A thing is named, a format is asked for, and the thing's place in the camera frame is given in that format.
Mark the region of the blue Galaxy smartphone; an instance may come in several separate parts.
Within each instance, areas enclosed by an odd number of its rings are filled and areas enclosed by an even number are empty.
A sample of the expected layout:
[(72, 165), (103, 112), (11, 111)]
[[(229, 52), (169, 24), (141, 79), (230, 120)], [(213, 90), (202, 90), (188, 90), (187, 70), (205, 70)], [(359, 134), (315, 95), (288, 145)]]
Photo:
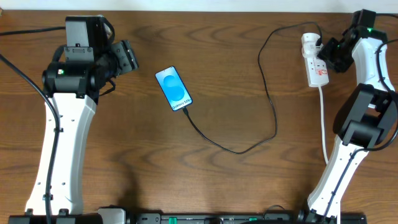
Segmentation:
[(178, 111), (193, 103), (192, 97), (174, 66), (157, 72), (155, 78), (173, 111)]

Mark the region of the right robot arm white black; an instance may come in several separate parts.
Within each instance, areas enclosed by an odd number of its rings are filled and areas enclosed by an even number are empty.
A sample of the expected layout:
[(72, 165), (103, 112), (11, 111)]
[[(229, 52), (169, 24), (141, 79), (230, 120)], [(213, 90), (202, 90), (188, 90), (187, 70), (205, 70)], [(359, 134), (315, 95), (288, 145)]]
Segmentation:
[(374, 28), (378, 13), (362, 9), (353, 13), (341, 40), (322, 44), (321, 34), (302, 36), (302, 55), (307, 77), (326, 77), (327, 69), (346, 72), (356, 68), (357, 86), (337, 112), (335, 143), (322, 177), (308, 196), (304, 223), (338, 223), (341, 198), (360, 162), (369, 152), (390, 145), (397, 133), (397, 93), (389, 80), (386, 50), (390, 40)]

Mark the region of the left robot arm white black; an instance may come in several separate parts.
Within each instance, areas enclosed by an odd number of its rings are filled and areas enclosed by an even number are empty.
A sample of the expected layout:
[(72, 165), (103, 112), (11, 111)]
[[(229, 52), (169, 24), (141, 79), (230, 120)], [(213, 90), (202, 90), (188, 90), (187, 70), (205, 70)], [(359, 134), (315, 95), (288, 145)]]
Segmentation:
[(81, 181), (98, 100), (116, 77), (138, 69), (134, 51), (129, 41), (115, 41), (102, 15), (68, 16), (63, 29), (67, 42), (55, 51), (38, 89), (46, 125), (35, 185), (24, 213), (9, 222), (131, 223), (133, 215), (113, 205), (85, 213)]

